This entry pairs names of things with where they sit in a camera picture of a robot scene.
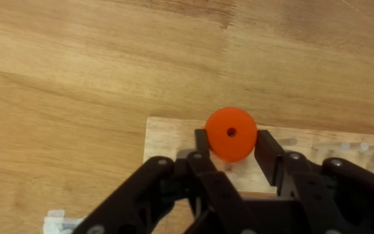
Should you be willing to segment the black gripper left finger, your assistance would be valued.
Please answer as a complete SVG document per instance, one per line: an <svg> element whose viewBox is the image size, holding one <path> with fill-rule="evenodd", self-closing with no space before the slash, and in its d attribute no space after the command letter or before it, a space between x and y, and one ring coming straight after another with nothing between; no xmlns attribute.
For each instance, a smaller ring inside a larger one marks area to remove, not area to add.
<svg viewBox="0 0 374 234"><path fill-rule="evenodd" d="M176 161L147 161L73 234L150 234L178 201L190 203L195 219L188 234L258 234L245 201L211 162L204 129L195 131L195 144Z"/></svg>

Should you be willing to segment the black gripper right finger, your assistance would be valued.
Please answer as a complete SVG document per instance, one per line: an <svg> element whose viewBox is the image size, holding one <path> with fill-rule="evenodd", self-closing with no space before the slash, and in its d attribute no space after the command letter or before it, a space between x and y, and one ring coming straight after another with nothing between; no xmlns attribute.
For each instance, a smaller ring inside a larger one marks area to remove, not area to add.
<svg viewBox="0 0 374 234"><path fill-rule="evenodd" d="M374 174L342 158L316 164L267 131L255 159L277 189L275 200L254 203L263 234L374 234Z"/></svg>

